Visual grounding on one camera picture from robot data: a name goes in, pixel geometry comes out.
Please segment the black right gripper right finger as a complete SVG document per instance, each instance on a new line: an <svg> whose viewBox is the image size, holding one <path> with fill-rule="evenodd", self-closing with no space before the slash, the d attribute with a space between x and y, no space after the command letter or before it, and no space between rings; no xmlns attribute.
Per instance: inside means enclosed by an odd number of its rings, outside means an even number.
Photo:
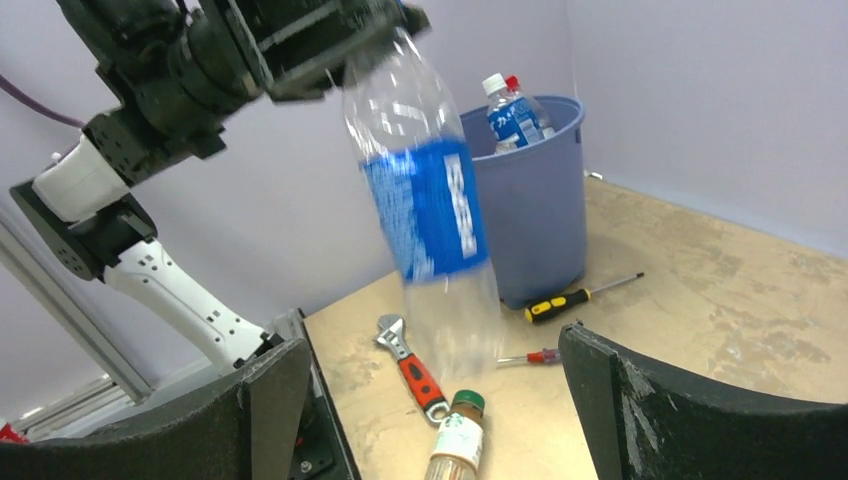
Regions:
<svg viewBox="0 0 848 480"><path fill-rule="evenodd" d="M847 407L757 392L577 322L558 340L600 479L844 479Z"/></svg>

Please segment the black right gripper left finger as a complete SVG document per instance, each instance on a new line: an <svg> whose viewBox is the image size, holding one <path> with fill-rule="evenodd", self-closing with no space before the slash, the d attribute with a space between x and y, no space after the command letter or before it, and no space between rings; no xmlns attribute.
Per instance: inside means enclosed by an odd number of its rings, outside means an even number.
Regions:
<svg viewBox="0 0 848 480"><path fill-rule="evenodd" d="M310 379L288 341L246 366L82 438L1 446L4 479L286 479Z"/></svg>

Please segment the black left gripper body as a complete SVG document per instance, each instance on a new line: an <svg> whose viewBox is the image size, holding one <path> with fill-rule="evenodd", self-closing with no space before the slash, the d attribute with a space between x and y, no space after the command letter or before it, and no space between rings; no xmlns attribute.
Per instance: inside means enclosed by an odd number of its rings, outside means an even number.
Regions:
<svg viewBox="0 0 848 480"><path fill-rule="evenodd" d="M63 1L119 106L84 132L108 159L205 158L224 122L262 96L321 99L347 59L396 29L428 30L406 1Z"/></svg>

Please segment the Starbucks bottle green cap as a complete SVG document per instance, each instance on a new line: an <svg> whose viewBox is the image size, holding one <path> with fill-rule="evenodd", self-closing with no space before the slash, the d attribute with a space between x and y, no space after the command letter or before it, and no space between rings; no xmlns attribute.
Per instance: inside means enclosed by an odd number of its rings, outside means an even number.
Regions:
<svg viewBox="0 0 848 480"><path fill-rule="evenodd" d="M474 480L484 443L484 397L469 389L453 396L438 428L425 480Z"/></svg>

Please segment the blue plastic bin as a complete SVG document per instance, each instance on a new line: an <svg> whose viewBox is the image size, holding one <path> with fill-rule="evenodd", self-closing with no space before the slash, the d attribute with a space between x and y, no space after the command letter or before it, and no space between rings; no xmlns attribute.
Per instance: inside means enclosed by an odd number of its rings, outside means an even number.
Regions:
<svg viewBox="0 0 848 480"><path fill-rule="evenodd" d="M588 233L582 123L577 99L542 95L555 133L498 154L479 107L461 116L501 301L522 309L556 294L586 273Z"/></svg>

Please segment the small clear bottle blue cap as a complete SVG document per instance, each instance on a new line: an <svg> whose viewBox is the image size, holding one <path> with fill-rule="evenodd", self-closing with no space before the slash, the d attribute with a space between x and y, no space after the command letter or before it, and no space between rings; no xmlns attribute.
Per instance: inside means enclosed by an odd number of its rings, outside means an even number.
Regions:
<svg viewBox="0 0 848 480"><path fill-rule="evenodd" d="M453 95L400 27L348 61L343 88L416 351L441 381L481 376L502 352L505 326Z"/></svg>

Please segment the clear bottle white cap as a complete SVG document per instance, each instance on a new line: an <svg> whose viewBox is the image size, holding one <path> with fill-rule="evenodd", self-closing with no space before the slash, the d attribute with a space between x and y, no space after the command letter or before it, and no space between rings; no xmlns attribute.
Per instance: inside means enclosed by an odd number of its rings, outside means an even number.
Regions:
<svg viewBox="0 0 848 480"><path fill-rule="evenodd" d="M486 121L495 137L496 154L544 139L543 128L530 102L501 73L490 75L481 84L489 101Z"/></svg>

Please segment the clear bottle red label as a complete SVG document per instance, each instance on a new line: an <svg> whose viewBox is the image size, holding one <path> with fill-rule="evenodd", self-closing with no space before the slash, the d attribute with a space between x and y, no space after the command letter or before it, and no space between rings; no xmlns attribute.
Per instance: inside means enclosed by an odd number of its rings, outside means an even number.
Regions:
<svg viewBox="0 0 848 480"><path fill-rule="evenodd" d="M542 105L538 102L538 100L525 93L521 87L521 84L518 78L515 75L510 75L505 79L505 83L507 85L508 91L516 98L523 98L529 107L532 109L533 114L536 118L537 124L539 126L539 130L544 139L550 138L556 133L555 128L551 122L551 119L547 113L547 111L542 107Z"/></svg>

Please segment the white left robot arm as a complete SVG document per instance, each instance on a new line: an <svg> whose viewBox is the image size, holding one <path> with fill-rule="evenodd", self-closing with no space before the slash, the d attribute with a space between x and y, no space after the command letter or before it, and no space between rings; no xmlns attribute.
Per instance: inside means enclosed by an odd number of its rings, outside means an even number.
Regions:
<svg viewBox="0 0 848 480"><path fill-rule="evenodd" d="M78 278L146 306L229 374L281 343L181 269L132 188L225 148L225 121L261 97L320 101L349 59L430 26L404 1L63 1L118 99L11 196Z"/></svg>

